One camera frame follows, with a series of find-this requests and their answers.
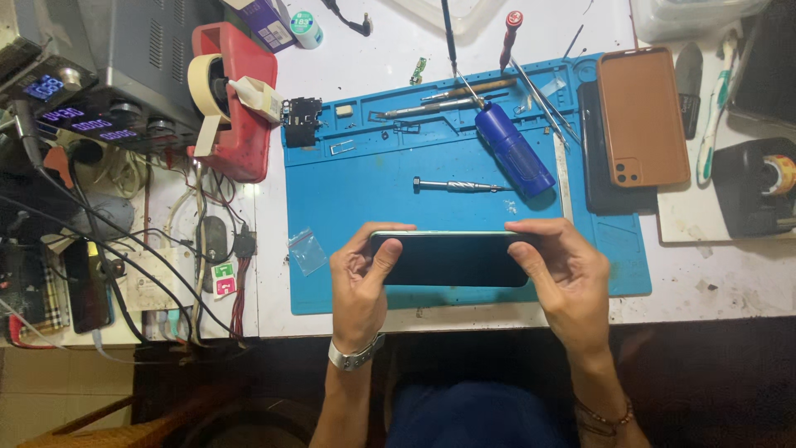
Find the green sticker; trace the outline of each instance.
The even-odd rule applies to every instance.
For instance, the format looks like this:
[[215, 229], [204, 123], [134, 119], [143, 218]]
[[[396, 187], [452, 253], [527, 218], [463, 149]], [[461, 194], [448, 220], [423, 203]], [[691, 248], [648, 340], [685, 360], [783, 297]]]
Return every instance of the green sticker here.
[[299, 11], [291, 19], [291, 31], [294, 34], [304, 34], [310, 30], [314, 20], [312, 14], [306, 11]]
[[232, 263], [226, 262], [223, 265], [213, 266], [214, 277], [227, 277], [232, 275]]

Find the brown phone case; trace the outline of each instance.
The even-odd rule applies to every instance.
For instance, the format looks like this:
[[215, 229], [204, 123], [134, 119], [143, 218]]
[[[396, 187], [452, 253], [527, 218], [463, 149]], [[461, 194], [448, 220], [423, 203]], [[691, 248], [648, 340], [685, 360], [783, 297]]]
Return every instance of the brown phone case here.
[[605, 53], [597, 61], [611, 182], [648, 187], [691, 178], [688, 148], [666, 47]]

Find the white power strip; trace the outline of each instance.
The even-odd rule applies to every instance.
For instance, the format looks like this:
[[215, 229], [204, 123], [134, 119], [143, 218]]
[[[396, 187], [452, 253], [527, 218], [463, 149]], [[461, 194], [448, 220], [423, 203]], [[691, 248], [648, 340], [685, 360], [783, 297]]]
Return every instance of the white power strip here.
[[[158, 249], [174, 268], [189, 282], [196, 277], [193, 252], [185, 247], [169, 247]], [[193, 305], [193, 293], [185, 287], [173, 272], [151, 252], [131, 253], [128, 257], [141, 265], [165, 287], [171, 290], [182, 306]], [[166, 291], [146, 278], [138, 269], [127, 267], [127, 294], [124, 302], [129, 311], [148, 311], [156, 309], [175, 309], [177, 304], [166, 294]]]

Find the blue silicone repair mat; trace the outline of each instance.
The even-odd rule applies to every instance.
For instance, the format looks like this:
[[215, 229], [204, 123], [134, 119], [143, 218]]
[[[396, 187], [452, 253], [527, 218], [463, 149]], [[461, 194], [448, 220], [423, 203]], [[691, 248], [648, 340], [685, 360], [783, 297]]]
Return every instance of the blue silicone repair mat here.
[[[581, 82], [595, 79], [598, 57], [596, 54], [574, 62], [556, 60], [523, 66], [543, 90], [543, 86], [556, 78], [566, 83], [548, 98], [577, 132], [580, 122], [576, 90]], [[502, 78], [517, 76], [515, 70], [507, 69]], [[495, 70], [466, 78], [477, 84], [496, 81], [501, 75]], [[514, 191], [414, 193], [415, 176], [426, 180], [509, 185], [475, 131], [477, 108], [399, 120], [378, 120], [370, 113], [419, 105], [421, 97], [461, 85], [453, 84], [454, 80], [448, 79], [324, 103], [318, 117], [322, 126], [315, 134], [315, 146], [285, 146], [288, 234], [295, 235], [310, 227], [328, 257], [366, 221], [406, 222], [416, 224], [419, 230], [503, 230], [505, 221], [560, 217], [557, 184], [527, 201]], [[493, 102], [505, 109], [557, 180], [553, 134], [544, 132], [548, 122], [543, 113], [534, 105], [529, 111], [515, 115], [516, 106], [528, 104], [520, 83], [482, 95], [503, 92], [508, 95]], [[352, 116], [336, 116], [335, 108], [343, 105], [353, 107]], [[587, 211], [582, 152], [572, 137], [565, 136], [572, 148], [567, 154], [567, 165], [575, 226], [611, 260], [611, 295], [650, 293], [652, 284], [638, 215], [603, 217]], [[523, 288], [389, 286], [387, 292], [389, 308], [537, 299], [531, 282]], [[291, 259], [291, 310], [294, 314], [332, 311], [328, 264], [305, 277], [295, 259]]]

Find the blue digital readout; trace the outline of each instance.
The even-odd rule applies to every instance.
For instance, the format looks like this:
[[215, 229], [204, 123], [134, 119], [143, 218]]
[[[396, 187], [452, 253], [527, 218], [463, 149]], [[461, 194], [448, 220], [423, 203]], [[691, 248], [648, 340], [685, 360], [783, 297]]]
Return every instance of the blue digital readout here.
[[64, 83], [50, 75], [44, 75], [39, 81], [28, 84], [28, 86], [25, 87], [25, 93], [39, 100], [47, 101], [55, 92], [58, 92], [61, 87], [64, 87]]
[[42, 117], [55, 123], [62, 118], [75, 118], [76, 116], [83, 116], [81, 111], [75, 108], [58, 109], [56, 111], [47, 112]]
[[137, 135], [138, 134], [136, 134], [135, 132], [128, 131], [127, 129], [124, 129], [123, 131], [105, 132], [104, 134], [99, 134], [99, 136], [102, 137], [104, 140], [116, 140], [116, 139], [121, 139], [123, 137], [135, 137]]
[[108, 123], [105, 120], [84, 121], [83, 123], [75, 123], [72, 125], [73, 128], [79, 131], [88, 131], [89, 129], [106, 128], [108, 126], [113, 126], [113, 123]]

